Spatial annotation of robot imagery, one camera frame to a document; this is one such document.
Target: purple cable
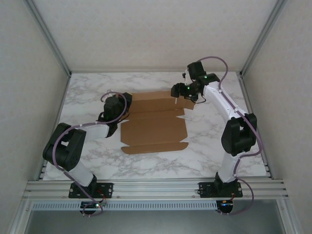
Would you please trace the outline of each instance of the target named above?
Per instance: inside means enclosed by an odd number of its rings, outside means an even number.
[[[82,214],[83,214],[83,215],[84,215],[85,209],[86,209],[89,205],[95,204],[95,203],[99,204],[99,202],[96,201],[94,198],[92,198],[92,197],[82,188],[82,186],[81,186],[77,181],[75,181],[74,178],[71,177],[71,175],[70,175],[67,171],[65,171],[63,168],[61,168],[61,167],[58,166],[55,153],[56,153],[56,149],[57,149],[58,143],[61,141],[61,139],[63,138],[63,136],[65,136],[66,134],[69,133],[70,130],[72,130],[72,129],[74,129],[74,128],[81,128],[81,127],[93,126],[93,125],[97,125],[97,124],[108,124],[108,123],[112,123],[112,122],[115,122],[116,120],[120,119],[120,118],[124,115],[124,113],[126,112],[126,108],[127,108],[127,99],[126,99],[126,97],[125,97],[122,93],[118,93],[118,92],[107,92],[107,93],[105,93],[104,95],[101,96],[101,98],[100,98],[101,102],[103,102],[103,97],[105,97],[105,96],[107,96],[107,95],[109,95],[109,94],[118,94],[118,95],[120,95],[120,96],[124,99],[124,101],[125,101],[125,107],[123,108],[123,111],[121,112],[121,114],[120,114],[117,118],[115,118],[114,120],[108,121],[108,122],[93,122],[93,123],[84,123],[84,124],[80,124],[80,125],[71,126],[71,127],[69,127],[68,129],[66,129],[61,135],[59,135],[59,137],[58,137],[57,140],[55,141],[54,146],[53,146],[53,149],[52,149],[52,160],[53,160],[54,166],[55,166],[57,169],[59,169],[60,171],[62,171],[69,179],[71,179],[71,180],[81,189],[81,191],[82,191],[89,199],[92,200],[92,202],[86,204],[86,205],[83,207],[83,210],[82,210]],[[101,208],[101,212],[98,213],[98,214],[101,214],[101,213],[103,212],[103,207],[101,206],[101,204],[99,204],[99,207]]]
[[[222,84],[224,78],[226,77],[226,75],[228,74],[228,71],[229,71],[229,67],[228,67],[226,61],[223,60],[223,59],[220,58],[220,57],[217,57],[217,56],[207,56],[207,57],[201,58],[201,59],[198,60],[197,62],[203,61],[203,60],[205,60],[205,59],[218,59],[218,60],[220,60],[220,61],[222,61],[222,62],[224,63],[224,65],[225,65],[225,73],[224,73],[223,77],[221,78],[218,87],[219,87],[219,90],[221,90],[221,92],[220,92],[221,95],[222,95],[222,96],[224,97],[224,99],[228,102],[228,104],[233,108],[233,110],[235,110],[235,109],[236,109],[235,105],[234,105],[234,104],[231,102],[231,100],[225,95],[225,93],[223,92],[223,90],[222,90],[222,88],[221,88],[221,84]],[[226,215],[237,215],[237,214],[240,214],[240,213],[242,213],[242,212],[248,210],[248,209],[253,205],[253,203],[254,203],[254,192],[253,192],[253,189],[251,188],[251,186],[250,186],[246,181],[244,181],[243,179],[241,179],[241,178],[239,178],[239,177],[236,176],[236,171],[237,171],[238,165],[239,165],[239,163],[240,163],[240,161],[241,161],[242,158],[244,158],[244,157],[256,156],[256,155],[260,154],[261,151],[262,151],[262,149],[263,149],[263,143],[262,143],[261,137],[260,137],[260,135],[258,134],[258,132],[256,131],[256,129],[254,129],[254,127],[252,126],[252,124],[248,121],[248,119],[247,119],[240,111],[237,110],[236,112],[238,113],[239,116],[241,116],[241,117],[243,118],[243,120],[247,123],[247,125],[248,125],[248,126],[250,127],[250,129],[252,130],[253,134],[255,135],[255,137],[256,137],[256,139],[257,139],[257,141],[258,141],[258,143],[259,143],[259,150],[258,150],[256,153],[241,155],[241,156],[239,157],[239,159],[237,160],[237,163],[235,164],[235,166],[234,166],[234,171],[233,171],[234,177],[235,177],[237,180],[242,181],[242,182],[243,182],[244,184],[246,184],[247,187],[250,189],[250,191],[251,191],[251,193],[252,193],[252,201],[250,202],[250,204],[248,205],[248,207],[246,207],[245,209],[242,209],[242,210],[240,210],[240,211],[233,212],[233,213],[225,213]]]

